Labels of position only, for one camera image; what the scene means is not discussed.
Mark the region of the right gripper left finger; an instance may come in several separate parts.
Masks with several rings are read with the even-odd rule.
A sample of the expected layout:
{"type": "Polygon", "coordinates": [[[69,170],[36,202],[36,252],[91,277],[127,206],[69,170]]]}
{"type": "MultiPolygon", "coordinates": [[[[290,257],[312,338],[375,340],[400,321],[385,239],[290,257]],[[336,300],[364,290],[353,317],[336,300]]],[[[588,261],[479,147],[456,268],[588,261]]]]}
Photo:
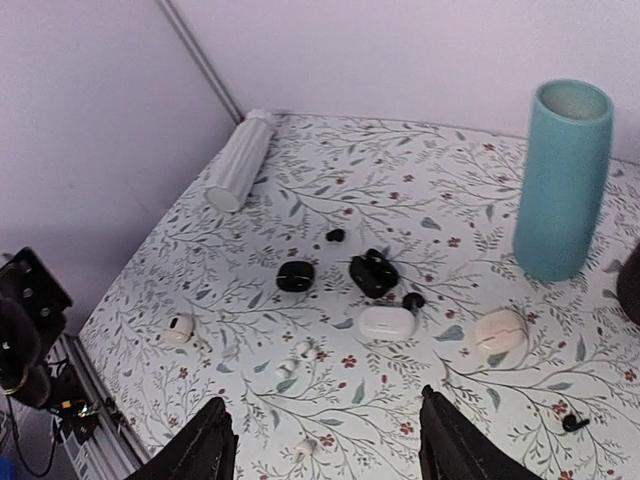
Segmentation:
{"type": "Polygon", "coordinates": [[[149,462],[126,480],[234,478],[238,436],[222,398],[210,399],[149,462]]]}

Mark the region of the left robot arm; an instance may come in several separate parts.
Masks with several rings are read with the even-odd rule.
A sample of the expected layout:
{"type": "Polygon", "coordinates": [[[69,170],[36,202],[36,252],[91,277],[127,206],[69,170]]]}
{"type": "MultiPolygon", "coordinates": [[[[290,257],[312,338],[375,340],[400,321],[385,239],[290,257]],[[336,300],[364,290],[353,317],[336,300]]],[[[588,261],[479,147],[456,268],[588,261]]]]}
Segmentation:
{"type": "Polygon", "coordinates": [[[52,409],[64,390],[46,362],[66,328],[67,292],[35,251],[22,248],[1,267],[1,390],[34,409],[52,409]]]}

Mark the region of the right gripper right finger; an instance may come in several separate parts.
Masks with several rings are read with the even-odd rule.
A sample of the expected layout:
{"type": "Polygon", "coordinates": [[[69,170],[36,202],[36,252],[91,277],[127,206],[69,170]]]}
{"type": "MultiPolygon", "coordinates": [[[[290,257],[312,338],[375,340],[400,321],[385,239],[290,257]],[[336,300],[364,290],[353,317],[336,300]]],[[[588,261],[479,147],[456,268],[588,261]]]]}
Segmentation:
{"type": "Polygon", "coordinates": [[[419,461],[424,479],[538,480],[497,448],[446,397],[422,390],[419,461]]]}

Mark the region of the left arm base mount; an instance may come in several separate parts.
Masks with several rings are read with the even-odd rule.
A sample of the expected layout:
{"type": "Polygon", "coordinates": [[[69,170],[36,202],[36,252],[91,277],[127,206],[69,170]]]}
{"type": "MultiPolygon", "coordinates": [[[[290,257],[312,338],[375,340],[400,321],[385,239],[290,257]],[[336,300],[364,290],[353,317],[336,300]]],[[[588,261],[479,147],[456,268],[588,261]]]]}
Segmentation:
{"type": "Polygon", "coordinates": [[[99,426],[101,403],[89,397],[70,364],[51,379],[47,409],[60,420],[64,435],[73,435],[80,445],[91,440],[99,426]]]}

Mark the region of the black round earbud case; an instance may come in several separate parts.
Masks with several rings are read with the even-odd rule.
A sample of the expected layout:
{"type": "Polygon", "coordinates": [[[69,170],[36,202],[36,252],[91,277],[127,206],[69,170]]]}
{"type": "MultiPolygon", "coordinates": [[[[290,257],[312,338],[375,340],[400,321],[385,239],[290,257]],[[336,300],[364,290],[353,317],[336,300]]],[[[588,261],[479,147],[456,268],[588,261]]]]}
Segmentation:
{"type": "Polygon", "coordinates": [[[314,280],[315,268],[308,261],[285,262],[276,274],[277,287],[288,293],[305,292],[312,287],[314,280]]]}

